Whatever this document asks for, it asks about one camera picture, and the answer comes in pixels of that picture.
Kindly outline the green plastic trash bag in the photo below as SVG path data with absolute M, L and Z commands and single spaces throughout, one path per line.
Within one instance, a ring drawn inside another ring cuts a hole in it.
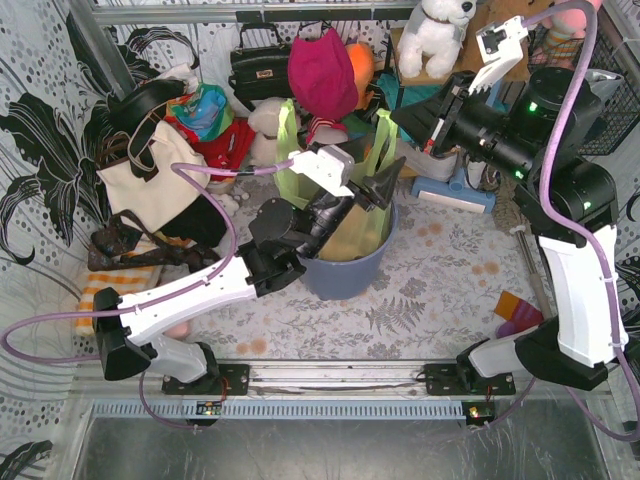
M 349 142 L 343 150 L 355 160 L 350 180 L 362 186 L 363 179 L 384 171 L 395 162 L 398 126 L 384 109 L 377 111 L 374 134 Z M 276 161 L 283 162 L 289 153 L 297 151 L 298 127 L 293 101 L 285 100 L 277 114 Z M 302 174 L 282 170 L 274 175 L 280 196 L 299 208 L 311 200 L 319 186 Z M 386 241 L 391 210 L 377 207 L 367 212 L 356 205 L 319 253 L 326 261 L 346 262 L 375 252 Z

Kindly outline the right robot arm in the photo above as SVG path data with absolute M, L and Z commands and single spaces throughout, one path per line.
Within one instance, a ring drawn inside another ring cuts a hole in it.
M 502 112 L 473 91 L 473 80 L 472 72 L 457 72 L 430 98 L 395 109 L 392 120 L 426 152 L 460 148 L 514 182 L 514 201 L 545 259 L 557 312 L 466 349 L 456 360 L 458 375 L 471 384 L 522 370 L 590 391 L 639 351 L 617 305 L 615 181 L 580 154 L 600 98 L 587 82 L 574 88 L 569 69 L 544 67 Z

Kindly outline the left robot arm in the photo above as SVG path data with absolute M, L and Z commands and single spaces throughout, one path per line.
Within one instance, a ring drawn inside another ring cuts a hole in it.
M 219 378 L 213 351 L 203 343 L 166 336 L 184 321 L 221 306 L 278 292 L 302 277 L 354 206 L 389 208 L 404 158 L 360 183 L 350 179 L 351 155 L 336 145 L 293 151 L 287 160 L 260 169 L 290 170 L 312 180 L 318 191 L 303 208 L 277 197 L 264 203 L 249 225 L 251 239 L 233 242 L 219 262 L 182 279 L 136 294 L 112 288 L 94 297 L 93 329 L 105 380 L 155 371 L 183 384 Z

